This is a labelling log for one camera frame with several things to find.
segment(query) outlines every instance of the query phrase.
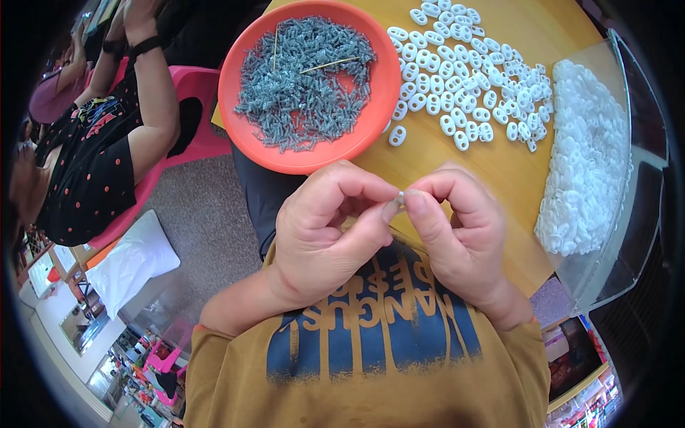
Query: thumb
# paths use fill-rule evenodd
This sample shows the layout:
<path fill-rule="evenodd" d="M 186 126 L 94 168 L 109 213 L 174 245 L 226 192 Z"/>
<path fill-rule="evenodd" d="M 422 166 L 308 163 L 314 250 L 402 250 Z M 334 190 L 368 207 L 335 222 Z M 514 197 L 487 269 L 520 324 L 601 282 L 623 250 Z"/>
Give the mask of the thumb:
<path fill-rule="evenodd" d="M 434 261 L 454 256 L 456 238 L 452 226 L 431 194 L 418 189 L 407 190 L 404 208 Z"/>
<path fill-rule="evenodd" d="M 334 245 L 337 254 L 359 261 L 360 266 L 368 262 L 382 246 L 393 241 L 388 225 L 398 210 L 399 202 L 392 200 L 364 211 Z"/>

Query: fingernail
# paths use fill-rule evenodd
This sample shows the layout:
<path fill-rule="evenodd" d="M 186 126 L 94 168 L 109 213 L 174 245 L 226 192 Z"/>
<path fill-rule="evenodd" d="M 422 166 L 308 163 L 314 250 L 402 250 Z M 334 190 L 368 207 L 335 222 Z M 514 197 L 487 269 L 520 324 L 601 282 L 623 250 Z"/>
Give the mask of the fingernail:
<path fill-rule="evenodd" d="M 423 192 L 417 189 L 409 189 L 404 192 L 404 206 L 413 214 L 423 214 L 427 210 Z"/>
<path fill-rule="evenodd" d="M 383 218 L 383 221 L 390 224 L 391 221 L 393 221 L 393 218 L 395 215 L 397 215 L 397 211 L 399 210 L 399 201 L 396 199 L 393 199 L 392 201 L 388 202 L 386 206 L 383 207 L 383 211 L 381 212 L 381 217 Z"/>

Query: pink stool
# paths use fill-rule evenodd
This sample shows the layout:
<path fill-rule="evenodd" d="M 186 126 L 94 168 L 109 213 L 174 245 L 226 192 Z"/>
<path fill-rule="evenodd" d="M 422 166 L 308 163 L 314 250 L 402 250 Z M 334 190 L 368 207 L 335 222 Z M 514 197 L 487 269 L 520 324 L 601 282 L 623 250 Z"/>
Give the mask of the pink stool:
<path fill-rule="evenodd" d="M 128 64 L 128 57 L 121 60 L 112 88 L 123 79 L 126 64 Z M 169 72 L 179 101 L 196 97 L 202 103 L 202 118 L 195 137 L 183 153 L 160 160 L 145 175 L 145 178 L 136 186 L 136 204 L 117 216 L 102 234 L 91 239 L 88 242 L 91 247 L 104 248 L 124 233 L 150 197 L 165 168 L 231 153 L 230 140 L 214 135 L 210 126 L 212 100 L 219 86 L 219 71 L 202 67 L 171 66 Z"/>
<path fill-rule="evenodd" d="M 164 358 L 163 360 L 159 358 L 155 353 L 159 349 L 160 345 L 163 342 L 163 337 L 169 338 L 171 336 L 172 331 L 177 331 L 178 333 L 181 334 L 181 337 L 178 342 L 178 347 L 171 351 L 169 355 Z M 176 360 L 178 357 L 181 355 L 181 350 L 183 349 L 184 346 L 190 341 L 190 338 L 192 337 L 192 327 L 182 318 L 177 319 L 169 328 L 164 332 L 163 337 L 160 338 L 157 343 L 155 343 L 155 346 L 150 350 L 150 354 L 148 355 L 147 359 L 145 360 L 145 364 L 143 364 L 143 372 L 146 370 L 150 370 L 150 368 L 154 368 L 157 370 L 159 373 L 169 373 L 171 372 L 172 367 L 176 363 Z M 176 372 L 176 377 L 179 377 L 182 375 L 188 366 L 184 366 L 180 368 Z M 155 392 L 157 394 L 157 398 L 165 405 L 172 406 L 174 402 L 176 402 L 177 395 L 174 393 L 174 396 L 169 397 L 167 396 L 165 391 L 160 391 L 158 389 L 155 389 Z"/>

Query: round table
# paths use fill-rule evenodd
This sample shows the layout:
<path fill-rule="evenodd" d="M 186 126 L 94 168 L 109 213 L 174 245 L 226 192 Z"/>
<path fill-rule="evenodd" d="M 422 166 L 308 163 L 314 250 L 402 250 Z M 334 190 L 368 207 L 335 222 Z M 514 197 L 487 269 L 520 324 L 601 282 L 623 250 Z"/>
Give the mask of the round table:
<path fill-rule="evenodd" d="M 343 1 L 370 14 L 383 28 L 395 25 L 408 32 L 424 32 L 432 29 L 434 22 L 431 18 L 429 25 L 420 26 L 412 21 L 409 11 L 420 7 L 417 0 Z M 292 1 L 273 0 L 265 13 L 288 3 Z M 486 36 L 518 49 L 530 66 L 535 67 L 536 63 L 545 65 L 550 78 L 552 64 L 602 40 L 574 0 L 480 0 L 477 4 L 464 5 L 474 7 L 480 13 L 482 22 L 479 26 L 485 30 Z M 447 41 L 450 47 L 456 44 L 464 43 L 454 39 Z M 435 48 L 430 45 L 429 50 L 436 53 Z M 478 105 L 483 107 L 482 97 Z M 553 116 L 547 124 L 547 137 L 538 142 L 535 153 L 530 153 L 526 144 L 507 140 L 506 127 L 495 121 L 491 121 L 495 130 L 492 142 L 477 141 L 467 151 L 460 152 L 452 138 L 440 130 L 438 118 L 439 115 L 430 116 L 425 110 L 408 112 L 401 121 L 407 130 L 407 138 L 400 147 L 388 144 L 388 130 L 353 162 L 400 189 L 408 187 L 446 160 L 473 171 L 506 211 L 504 272 L 530 297 L 554 270 L 533 234 L 549 172 L 554 139 Z M 451 214 L 449 205 L 443 204 L 443 208 Z M 391 225 L 418 239 L 406 214 L 395 217 Z"/>

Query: orange plate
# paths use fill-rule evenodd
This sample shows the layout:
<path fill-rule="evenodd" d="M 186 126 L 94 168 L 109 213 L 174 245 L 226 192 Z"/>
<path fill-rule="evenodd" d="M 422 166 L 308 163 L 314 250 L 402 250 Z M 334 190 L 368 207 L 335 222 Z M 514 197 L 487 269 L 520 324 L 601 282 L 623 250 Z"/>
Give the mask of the orange plate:
<path fill-rule="evenodd" d="M 292 150 L 278 153 L 278 147 L 266 148 L 254 135 L 259 132 L 247 117 L 233 111 L 240 92 L 240 67 L 247 53 L 267 31 L 288 18 L 321 15 L 341 25 L 351 25 L 366 35 L 378 60 L 371 65 L 371 100 L 362 109 L 354 131 L 333 141 L 318 143 L 312 151 Z M 248 158 L 274 171 L 286 174 L 310 174 L 339 159 L 352 159 L 381 134 L 395 110 L 400 87 L 397 53 L 388 34 L 365 12 L 344 3 L 307 0 L 290 3 L 262 15 L 238 37 L 226 56 L 219 77 L 219 112 L 229 137 Z"/>

